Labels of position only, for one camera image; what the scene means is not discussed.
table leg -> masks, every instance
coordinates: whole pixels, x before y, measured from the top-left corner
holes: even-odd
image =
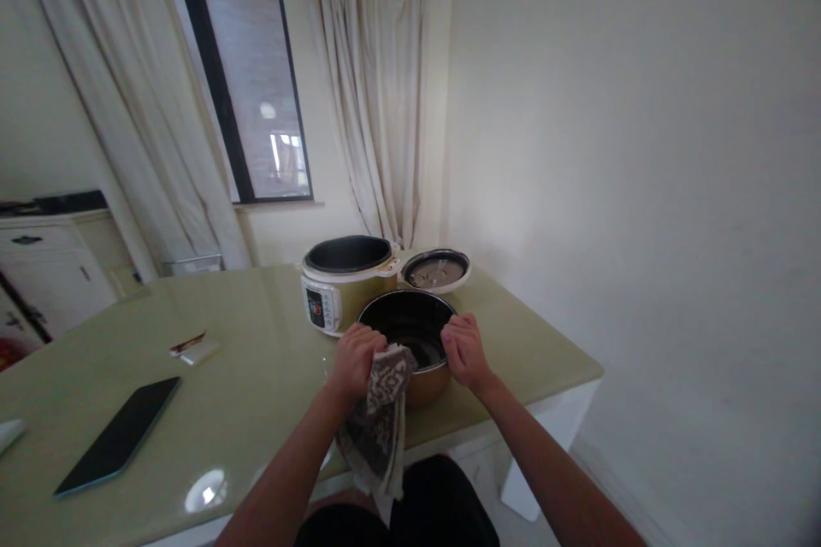
[[[569,450],[598,386],[598,380],[587,383],[543,402],[532,404],[528,406],[528,410],[564,450]],[[541,512],[539,503],[536,502],[515,460],[507,472],[500,498],[528,521],[536,521]]]

black phone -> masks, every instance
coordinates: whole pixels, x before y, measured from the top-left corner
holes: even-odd
[[[57,487],[54,496],[67,496],[122,472],[154,427],[179,383],[180,377],[177,376],[140,387],[132,393]]]

cabinet drawer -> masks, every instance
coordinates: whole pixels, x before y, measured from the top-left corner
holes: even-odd
[[[71,250],[80,245],[73,229],[62,226],[21,226],[0,229],[0,254],[41,250]]]

hand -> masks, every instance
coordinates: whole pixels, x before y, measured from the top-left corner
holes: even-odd
[[[487,365],[479,326],[472,314],[451,316],[442,329],[442,344],[453,377],[477,397],[497,380],[496,374]]]
[[[350,409],[367,395],[374,353],[386,346],[385,336],[369,326],[356,322],[348,328],[336,345],[334,370],[326,385],[335,400]]]

table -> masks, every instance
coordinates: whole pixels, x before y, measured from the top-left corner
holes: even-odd
[[[5,544],[201,544],[219,529],[325,382],[335,338],[312,328],[297,267],[159,279],[0,373],[0,422],[28,431],[0,456]],[[479,268],[446,297],[479,321],[487,359],[522,403],[569,447],[601,366]],[[221,350],[189,367],[168,348],[208,330]],[[52,493],[138,387],[181,376],[123,474],[55,500]],[[497,438],[485,409],[455,381],[407,416],[406,461]],[[210,505],[186,510],[209,471],[224,473]],[[317,494],[350,478],[334,450]],[[503,501],[535,518],[514,465]]]

